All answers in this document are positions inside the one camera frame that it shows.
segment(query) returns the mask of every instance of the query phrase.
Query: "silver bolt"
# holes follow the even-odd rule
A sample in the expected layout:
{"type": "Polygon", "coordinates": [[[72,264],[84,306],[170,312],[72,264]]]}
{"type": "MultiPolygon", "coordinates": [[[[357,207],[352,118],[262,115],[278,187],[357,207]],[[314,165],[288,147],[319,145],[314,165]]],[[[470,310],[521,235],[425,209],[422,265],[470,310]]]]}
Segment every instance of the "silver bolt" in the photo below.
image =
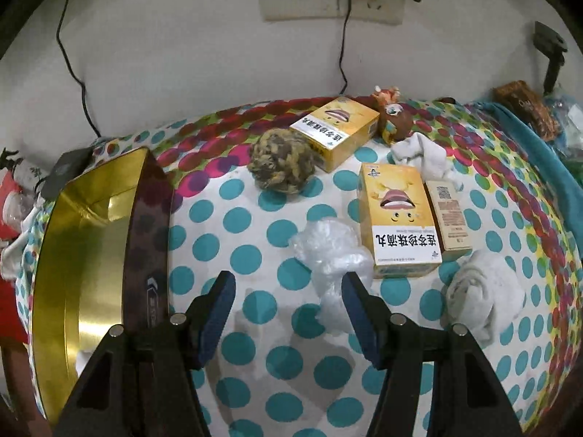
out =
{"type": "Polygon", "coordinates": [[[403,314],[393,314],[391,316],[391,323],[393,325],[405,325],[406,322],[407,317],[405,317],[403,314]]]}
{"type": "Polygon", "coordinates": [[[451,327],[451,329],[454,331],[456,335],[459,335],[460,337],[467,335],[467,327],[463,324],[460,323],[454,324],[454,326],[451,327]]]}
{"type": "Polygon", "coordinates": [[[172,325],[182,325],[185,322],[186,322],[186,315],[181,314],[180,312],[178,314],[174,314],[170,318],[170,323],[172,325]]]}
{"type": "Polygon", "coordinates": [[[112,337],[119,337],[121,334],[123,334],[124,332],[124,326],[117,324],[117,325],[113,325],[110,329],[109,329],[109,334],[112,337]]]}

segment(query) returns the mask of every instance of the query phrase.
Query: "beige box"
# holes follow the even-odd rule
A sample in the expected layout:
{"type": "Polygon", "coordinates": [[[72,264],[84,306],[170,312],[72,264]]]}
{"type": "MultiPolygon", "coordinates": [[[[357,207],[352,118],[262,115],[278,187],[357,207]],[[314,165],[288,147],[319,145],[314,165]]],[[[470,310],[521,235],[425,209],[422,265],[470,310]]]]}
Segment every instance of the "beige box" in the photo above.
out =
{"type": "Polygon", "coordinates": [[[374,257],[376,278],[419,277],[441,264],[437,229],[419,171],[363,163],[360,236],[374,257]]]}
{"type": "Polygon", "coordinates": [[[376,134],[379,116],[368,106],[339,97],[300,118],[290,128],[310,144],[316,165],[332,172],[376,134]]]}
{"type": "Polygon", "coordinates": [[[472,250],[466,219],[451,182],[427,181],[427,195],[437,225],[439,247],[444,261],[455,261],[472,250]]]}

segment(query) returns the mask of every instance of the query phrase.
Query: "blue fabric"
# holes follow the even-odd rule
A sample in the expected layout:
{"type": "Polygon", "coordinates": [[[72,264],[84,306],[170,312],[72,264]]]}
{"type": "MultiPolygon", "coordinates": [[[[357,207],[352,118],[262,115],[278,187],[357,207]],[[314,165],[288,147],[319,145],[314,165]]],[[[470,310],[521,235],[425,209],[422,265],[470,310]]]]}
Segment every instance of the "blue fabric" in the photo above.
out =
{"type": "Polygon", "coordinates": [[[567,229],[572,231],[579,254],[583,251],[583,189],[559,160],[556,153],[510,110],[499,103],[476,103],[504,127],[504,131],[527,153],[544,181],[557,196],[567,229]]]}

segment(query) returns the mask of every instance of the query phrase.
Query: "white wall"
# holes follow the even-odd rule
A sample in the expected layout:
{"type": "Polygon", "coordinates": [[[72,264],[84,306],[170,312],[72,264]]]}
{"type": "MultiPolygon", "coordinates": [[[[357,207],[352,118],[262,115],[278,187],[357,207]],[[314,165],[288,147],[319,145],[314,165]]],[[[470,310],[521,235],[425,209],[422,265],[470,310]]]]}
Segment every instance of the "white wall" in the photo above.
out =
{"type": "MultiPolygon", "coordinates": [[[[55,43],[64,0],[46,0],[0,60],[0,145],[46,167],[93,139],[55,43]]],[[[544,0],[407,0],[401,26],[350,21],[348,93],[396,84],[468,101],[522,78],[541,90],[541,20],[565,37],[560,82],[583,99],[583,56],[544,0]]],[[[71,0],[62,39],[104,135],[243,103],[333,95],[342,21],[265,23],[258,0],[71,0]]]]}

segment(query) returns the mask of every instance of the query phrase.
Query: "camouflage yarn ball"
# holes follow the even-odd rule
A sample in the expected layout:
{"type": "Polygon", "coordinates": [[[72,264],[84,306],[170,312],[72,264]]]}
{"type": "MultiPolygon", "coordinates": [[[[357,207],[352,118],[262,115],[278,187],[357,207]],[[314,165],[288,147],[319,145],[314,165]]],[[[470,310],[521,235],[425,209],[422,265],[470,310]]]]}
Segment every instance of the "camouflage yarn ball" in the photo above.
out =
{"type": "Polygon", "coordinates": [[[273,128],[251,146],[247,168],[260,188],[297,194],[314,175],[314,155],[301,135],[273,128]]]}

